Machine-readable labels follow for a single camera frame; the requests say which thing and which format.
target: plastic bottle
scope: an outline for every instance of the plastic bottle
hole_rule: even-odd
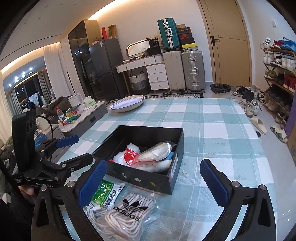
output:
[[[60,119],[60,121],[63,124],[63,126],[66,125],[67,124],[67,120],[66,120],[66,117],[65,117],[64,113],[60,110],[59,107],[56,107],[55,109],[57,110],[57,116]]]

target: metal bolt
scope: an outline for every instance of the metal bolt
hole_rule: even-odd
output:
[[[45,191],[47,189],[47,186],[46,185],[43,185],[42,187],[41,187],[41,191]]]
[[[265,190],[266,190],[266,186],[264,186],[264,185],[260,185],[260,189],[261,189],[262,191],[265,191]]]
[[[73,187],[75,185],[75,182],[74,181],[69,181],[68,183],[67,183],[67,186],[68,187]]]
[[[233,181],[232,185],[236,188],[240,186],[239,182],[237,182],[237,181]]]

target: silver suitcase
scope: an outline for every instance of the silver suitcase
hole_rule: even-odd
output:
[[[181,55],[181,51],[163,53],[168,85],[172,91],[184,90],[186,88]]]
[[[182,53],[182,62],[187,91],[205,92],[205,68],[200,50]]]

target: trash bag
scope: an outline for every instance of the trash bag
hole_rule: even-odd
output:
[[[230,92],[231,87],[227,84],[211,84],[211,91],[215,94]]]

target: gray curtain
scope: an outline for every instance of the gray curtain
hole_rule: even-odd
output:
[[[52,100],[52,98],[50,96],[50,89],[52,88],[52,86],[51,86],[50,81],[49,81],[47,70],[43,69],[43,70],[39,71],[37,73],[37,75],[38,75],[38,79],[39,79],[39,83],[40,83],[40,86],[41,86],[43,96],[44,96],[46,102],[50,103],[51,100]]]
[[[14,88],[6,94],[6,99],[12,115],[18,115],[22,112]]]

